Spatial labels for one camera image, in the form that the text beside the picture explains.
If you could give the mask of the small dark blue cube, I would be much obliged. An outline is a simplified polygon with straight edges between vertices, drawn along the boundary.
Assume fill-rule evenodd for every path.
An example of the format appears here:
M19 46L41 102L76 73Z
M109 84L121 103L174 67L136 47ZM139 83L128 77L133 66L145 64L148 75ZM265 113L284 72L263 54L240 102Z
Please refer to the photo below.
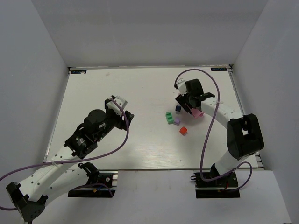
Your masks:
M175 112L181 112L181 106L180 105L176 105Z

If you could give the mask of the green ridged block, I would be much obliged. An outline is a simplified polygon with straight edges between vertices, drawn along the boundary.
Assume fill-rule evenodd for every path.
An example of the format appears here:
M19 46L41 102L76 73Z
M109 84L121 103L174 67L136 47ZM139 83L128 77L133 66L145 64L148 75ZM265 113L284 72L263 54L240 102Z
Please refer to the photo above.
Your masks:
M171 112L166 112L165 117L166 117L166 120L167 120L168 124L173 124L174 119L173 119L173 116L172 116Z

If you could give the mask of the pink plastic box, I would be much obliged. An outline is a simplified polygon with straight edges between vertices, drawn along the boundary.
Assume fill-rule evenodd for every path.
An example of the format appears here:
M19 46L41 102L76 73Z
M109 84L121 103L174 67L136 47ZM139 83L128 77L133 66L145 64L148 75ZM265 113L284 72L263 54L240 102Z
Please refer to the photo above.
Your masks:
M192 114L192 116L193 116L195 119L197 119L197 118L199 118L199 117L202 117L202 116L204 115L203 112L201 112L201 111L198 110L198 109L194 109L194 108L191 109L191 114Z

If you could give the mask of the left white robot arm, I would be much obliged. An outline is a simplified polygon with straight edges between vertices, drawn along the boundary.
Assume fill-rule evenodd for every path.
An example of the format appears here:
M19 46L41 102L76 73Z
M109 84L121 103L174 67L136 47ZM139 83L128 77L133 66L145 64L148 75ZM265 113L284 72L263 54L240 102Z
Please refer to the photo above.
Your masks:
M114 128L129 131L134 115L125 110L127 103L120 96L106 99L105 109L89 112L49 162L35 165L32 175L6 186L14 210L24 222L32 223L52 200L79 184L96 184L99 173L87 156Z

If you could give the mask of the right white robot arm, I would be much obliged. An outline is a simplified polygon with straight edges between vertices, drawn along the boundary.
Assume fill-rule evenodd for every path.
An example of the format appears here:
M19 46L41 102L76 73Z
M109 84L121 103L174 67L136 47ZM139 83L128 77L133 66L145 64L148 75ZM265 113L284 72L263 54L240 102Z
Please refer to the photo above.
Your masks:
M264 141L256 115L244 115L221 103L220 89L217 94L204 92L198 79L179 79L174 87L179 91L176 101L189 114L198 117L209 115L211 123L217 121L227 131L227 151L211 166L210 177L203 181L223 179L234 172L245 159L264 148Z

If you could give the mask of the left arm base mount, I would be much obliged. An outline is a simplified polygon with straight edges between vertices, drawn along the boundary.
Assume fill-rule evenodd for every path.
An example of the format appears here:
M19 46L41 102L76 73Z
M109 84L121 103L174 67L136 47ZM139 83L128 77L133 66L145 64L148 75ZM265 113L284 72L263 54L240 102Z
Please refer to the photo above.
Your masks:
M118 172L101 171L92 163L79 163L78 168L84 171L87 180L84 184L70 190L70 198L113 198L116 192Z

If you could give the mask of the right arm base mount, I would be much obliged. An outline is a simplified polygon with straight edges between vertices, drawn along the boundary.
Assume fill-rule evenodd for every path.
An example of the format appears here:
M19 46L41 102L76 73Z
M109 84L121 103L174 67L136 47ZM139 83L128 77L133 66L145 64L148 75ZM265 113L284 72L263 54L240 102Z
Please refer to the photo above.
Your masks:
M195 183L197 199L240 198L239 190L235 190L239 187L235 173L215 181L205 182L201 179L200 172L197 172L190 179Z

